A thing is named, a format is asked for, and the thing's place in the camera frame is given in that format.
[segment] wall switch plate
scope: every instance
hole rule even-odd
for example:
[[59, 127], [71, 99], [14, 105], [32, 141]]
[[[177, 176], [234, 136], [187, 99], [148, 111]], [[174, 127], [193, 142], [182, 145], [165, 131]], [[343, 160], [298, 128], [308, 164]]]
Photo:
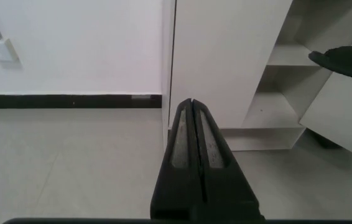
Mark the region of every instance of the wall switch plate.
[[0, 40], [0, 62], [16, 62], [18, 56], [9, 39]]

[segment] gray floor tile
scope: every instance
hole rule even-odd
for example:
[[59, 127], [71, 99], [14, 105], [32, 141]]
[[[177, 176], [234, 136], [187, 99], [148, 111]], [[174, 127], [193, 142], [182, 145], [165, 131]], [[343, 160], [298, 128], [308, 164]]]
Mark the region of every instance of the gray floor tile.
[[72, 124], [34, 216], [149, 218], [164, 154], [160, 111], [106, 116], [114, 119]]
[[[162, 162], [160, 110], [0, 110], [0, 223], [148, 218]], [[352, 153], [304, 135], [292, 150], [235, 152], [270, 219], [352, 219]]]
[[352, 153], [304, 135], [292, 150], [235, 152], [270, 219], [352, 219]]
[[162, 155], [160, 110], [0, 110], [0, 223], [147, 217]]

